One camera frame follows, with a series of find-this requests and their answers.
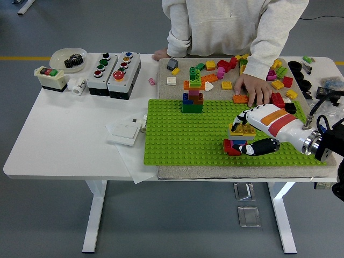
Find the person's left hand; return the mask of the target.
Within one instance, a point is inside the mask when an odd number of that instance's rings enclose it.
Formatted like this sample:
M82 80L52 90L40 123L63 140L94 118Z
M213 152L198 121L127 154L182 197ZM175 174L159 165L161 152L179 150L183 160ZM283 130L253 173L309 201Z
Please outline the person's left hand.
M234 86L235 94L239 95L243 87L249 94L248 107L253 106L254 103L262 105L270 102L272 89L266 81L247 74L241 74Z

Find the robot right hand white shell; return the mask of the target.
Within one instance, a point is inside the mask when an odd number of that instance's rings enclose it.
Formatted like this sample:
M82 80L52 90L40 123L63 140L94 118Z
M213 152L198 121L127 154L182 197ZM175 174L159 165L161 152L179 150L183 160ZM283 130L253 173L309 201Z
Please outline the robot right hand white shell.
M296 150L305 155L315 154L319 148L321 134L316 129L306 129L301 120L274 104L263 104L243 111L235 118L231 130L234 131L239 124L246 123L269 137L250 145L234 144L233 148L242 154L269 154L279 150L281 142L291 143Z

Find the person's right hand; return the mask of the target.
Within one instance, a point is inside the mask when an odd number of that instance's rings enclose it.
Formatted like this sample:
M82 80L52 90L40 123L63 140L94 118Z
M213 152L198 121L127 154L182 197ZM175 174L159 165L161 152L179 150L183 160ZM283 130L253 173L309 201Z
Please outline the person's right hand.
M152 59L155 61L159 61L159 60L165 59L165 58L170 58L170 55L168 55L168 53L167 53L167 48L157 50L152 55Z

